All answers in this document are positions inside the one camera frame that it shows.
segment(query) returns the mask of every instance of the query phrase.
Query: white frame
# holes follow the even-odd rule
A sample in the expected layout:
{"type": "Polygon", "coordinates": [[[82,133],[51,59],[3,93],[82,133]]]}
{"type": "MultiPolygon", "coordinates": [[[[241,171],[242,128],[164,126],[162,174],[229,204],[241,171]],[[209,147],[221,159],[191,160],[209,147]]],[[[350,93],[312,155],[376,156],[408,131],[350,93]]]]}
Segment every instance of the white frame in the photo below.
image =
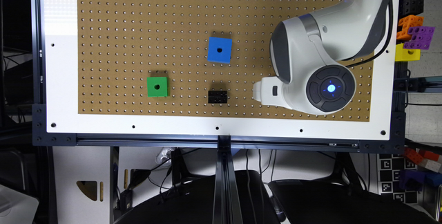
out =
{"type": "MultiPolygon", "coordinates": [[[[77,0],[41,0],[47,132],[230,135],[389,140],[396,28],[375,59],[369,122],[78,114],[77,0]]],[[[397,26],[398,0],[393,0],[397,26]]]]}

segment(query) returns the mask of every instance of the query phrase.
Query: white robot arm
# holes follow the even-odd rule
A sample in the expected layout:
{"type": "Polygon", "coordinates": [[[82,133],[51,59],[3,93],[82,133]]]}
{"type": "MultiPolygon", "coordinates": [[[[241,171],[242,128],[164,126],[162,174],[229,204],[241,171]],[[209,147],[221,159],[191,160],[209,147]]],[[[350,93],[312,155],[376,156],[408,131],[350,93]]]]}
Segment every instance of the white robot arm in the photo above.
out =
{"type": "Polygon", "coordinates": [[[253,98],[310,114],[344,108],[356,90],[352,73],[336,61],[370,54],[385,33],[390,0],[343,0],[282,21],[270,41],[276,77],[253,85],[253,98]]]}

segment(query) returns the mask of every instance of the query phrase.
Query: purple block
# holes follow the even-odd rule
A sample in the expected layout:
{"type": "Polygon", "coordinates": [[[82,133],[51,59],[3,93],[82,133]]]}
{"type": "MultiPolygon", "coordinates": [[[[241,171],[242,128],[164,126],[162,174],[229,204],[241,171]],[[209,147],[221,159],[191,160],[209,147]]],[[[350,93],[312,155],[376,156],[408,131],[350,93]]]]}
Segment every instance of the purple block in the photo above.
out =
{"type": "Polygon", "coordinates": [[[412,38],[410,41],[429,41],[433,39],[433,34],[416,34],[412,35],[412,38]]]}
{"type": "Polygon", "coordinates": [[[414,170],[401,170],[399,187],[405,190],[422,191],[425,182],[425,172],[414,170]]]}
{"type": "Polygon", "coordinates": [[[427,26],[417,26],[417,27],[409,27],[408,34],[433,34],[436,27],[427,27],[427,26]]]}
{"type": "Polygon", "coordinates": [[[427,50],[430,48],[430,44],[431,43],[429,41],[409,41],[403,44],[403,48],[427,50]]]}

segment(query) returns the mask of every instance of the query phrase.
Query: cube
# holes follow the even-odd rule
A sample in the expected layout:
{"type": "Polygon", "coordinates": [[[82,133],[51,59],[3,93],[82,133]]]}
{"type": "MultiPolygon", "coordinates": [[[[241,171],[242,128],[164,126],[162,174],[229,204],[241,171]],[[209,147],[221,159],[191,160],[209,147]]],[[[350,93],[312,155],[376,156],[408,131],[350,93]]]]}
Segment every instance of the cube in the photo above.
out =
{"type": "Polygon", "coordinates": [[[169,89],[167,86],[167,77],[148,77],[147,97],[167,97],[169,89]]]}
{"type": "Polygon", "coordinates": [[[207,61],[229,64],[232,52],[232,39],[209,37],[207,61]]]}

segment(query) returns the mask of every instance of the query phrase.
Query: pegboard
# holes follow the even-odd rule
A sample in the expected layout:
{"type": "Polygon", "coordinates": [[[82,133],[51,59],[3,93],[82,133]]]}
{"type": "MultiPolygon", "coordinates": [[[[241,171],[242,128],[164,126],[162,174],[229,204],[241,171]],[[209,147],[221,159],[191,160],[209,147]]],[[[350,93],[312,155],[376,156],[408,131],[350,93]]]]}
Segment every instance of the pegboard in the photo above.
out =
{"type": "Polygon", "coordinates": [[[350,68],[356,94],[333,115],[253,99],[253,84],[274,76],[276,25],[339,1],[78,0],[78,113],[369,121],[371,62],[350,68]],[[207,61],[209,37],[233,40],[230,64],[207,61]],[[159,76],[170,96],[147,97],[146,78],[159,76]],[[227,91],[228,103],[207,103],[210,90],[227,91]]]}

